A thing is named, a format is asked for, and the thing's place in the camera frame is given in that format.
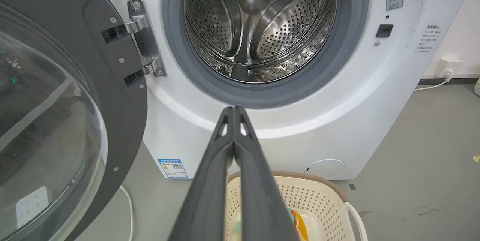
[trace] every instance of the screw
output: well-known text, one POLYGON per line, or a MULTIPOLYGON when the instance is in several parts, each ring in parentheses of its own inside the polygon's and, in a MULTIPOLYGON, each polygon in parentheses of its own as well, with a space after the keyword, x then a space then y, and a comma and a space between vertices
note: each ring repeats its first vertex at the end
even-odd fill
POLYGON ((163 71, 161 69, 157 69, 155 71, 155 76, 157 76, 157 77, 163 76, 163 71))
POLYGON ((135 1, 134 3, 132 3, 132 8, 136 12, 139 12, 142 9, 142 6, 140 5, 140 2, 135 1))

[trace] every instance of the baseboard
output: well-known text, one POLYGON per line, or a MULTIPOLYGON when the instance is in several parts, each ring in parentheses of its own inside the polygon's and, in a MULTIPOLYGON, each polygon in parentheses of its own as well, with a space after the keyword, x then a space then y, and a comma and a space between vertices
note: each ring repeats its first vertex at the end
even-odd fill
MULTIPOLYGON (((449 82, 445 84, 476 84, 478 81, 478 77, 475 78, 453 78, 449 82)), ((444 81, 444 78, 423 78, 420 79, 418 85, 435 85, 440 84, 444 81)))
MULTIPOLYGON (((480 78, 480 73, 461 73, 461 74, 456 74, 455 78, 480 78)), ((436 77, 435 74, 424 74, 422 79, 442 79, 442 78, 436 77)))

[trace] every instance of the electrical outlet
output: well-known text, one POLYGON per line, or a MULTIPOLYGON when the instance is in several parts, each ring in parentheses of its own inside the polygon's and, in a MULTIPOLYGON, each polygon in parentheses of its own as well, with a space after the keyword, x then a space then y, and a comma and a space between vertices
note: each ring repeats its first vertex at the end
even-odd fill
POLYGON ((441 58, 435 70, 433 71, 436 77, 445 77, 445 72, 451 70, 452 75, 456 75, 463 61, 458 58, 441 58))
POLYGON ((16 204, 17 229, 20 229, 52 202, 52 192, 43 186, 20 199, 16 204))

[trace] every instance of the washing machine door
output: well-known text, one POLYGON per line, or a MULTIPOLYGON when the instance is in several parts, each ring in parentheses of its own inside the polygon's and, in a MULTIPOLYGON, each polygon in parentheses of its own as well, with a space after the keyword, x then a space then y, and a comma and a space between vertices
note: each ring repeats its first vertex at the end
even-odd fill
POLYGON ((75 239, 129 171, 157 62, 129 4, 0 0, 0 240, 75 239))

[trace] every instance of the power cord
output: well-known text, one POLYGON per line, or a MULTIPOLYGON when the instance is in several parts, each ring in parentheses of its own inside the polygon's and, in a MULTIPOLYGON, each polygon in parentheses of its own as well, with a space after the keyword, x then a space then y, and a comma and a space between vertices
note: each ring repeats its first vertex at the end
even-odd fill
POLYGON ((445 72, 445 76, 446 76, 445 81, 441 82, 440 84, 437 84, 437 85, 434 85, 434 86, 429 86, 429 87, 417 88, 417 89, 413 90, 413 92, 420 91, 420 90, 426 90, 426 89, 432 89, 432 88, 435 88, 435 87, 439 87, 443 84, 446 84, 447 82, 449 82, 453 78, 453 71, 452 70, 447 70, 445 72))
POLYGON ((124 188, 122 185, 120 185, 121 190, 123 193, 125 193, 125 196, 127 196, 128 199, 128 204, 130 205, 130 236, 128 238, 128 241, 133 241, 134 239, 134 204, 132 203, 132 197, 130 197, 130 193, 128 193, 127 189, 124 188))

